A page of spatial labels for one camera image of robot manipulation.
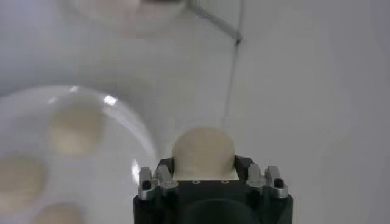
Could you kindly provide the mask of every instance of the screw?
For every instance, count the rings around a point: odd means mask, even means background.
[[[150,190],[152,188],[152,182],[150,180],[146,180],[142,182],[142,190]]]
[[[285,186],[285,182],[282,179],[280,178],[274,179],[274,187],[281,189],[284,186]]]

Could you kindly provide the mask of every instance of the beige ball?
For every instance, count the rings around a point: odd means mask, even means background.
[[[233,140],[216,128],[195,128],[181,136],[173,148],[176,180],[233,179]]]
[[[0,159],[0,217],[31,204],[41,193],[44,165],[30,158]]]
[[[52,147],[66,155],[85,155],[98,146],[104,131],[104,115],[97,105],[75,103],[58,110],[51,121]]]
[[[83,224],[83,220],[77,206],[61,203],[44,208],[32,224]]]

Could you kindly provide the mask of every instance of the transparent plastic dish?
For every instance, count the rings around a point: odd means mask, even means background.
[[[81,97],[98,102],[104,135],[93,152],[62,155],[48,144],[53,112]],[[155,168],[156,149],[139,115],[115,96],[80,86],[45,86],[0,98],[0,157],[43,161],[42,194],[29,206],[0,217],[1,224],[28,224],[46,206],[61,202],[82,208],[86,224],[133,223],[138,171]]]

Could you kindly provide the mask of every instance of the white background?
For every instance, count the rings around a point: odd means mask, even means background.
[[[161,154],[190,127],[222,127],[238,154],[281,168],[295,223],[388,223],[389,1],[246,0],[231,86],[232,43],[204,21],[183,19],[157,40],[79,29],[64,44],[68,32],[37,32],[55,23],[31,22],[36,4],[24,1],[0,2],[0,93],[51,83],[117,92]],[[212,9],[236,25],[236,2]]]

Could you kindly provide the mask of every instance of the blurry ball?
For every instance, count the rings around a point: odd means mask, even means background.
[[[100,143],[104,114],[98,105],[74,103],[58,110],[50,123],[49,137],[55,150],[66,155],[84,155]]]
[[[0,217],[32,203],[41,193],[44,165],[30,158],[0,159]]]
[[[216,128],[195,128],[181,136],[173,148],[176,180],[234,178],[233,140]]]

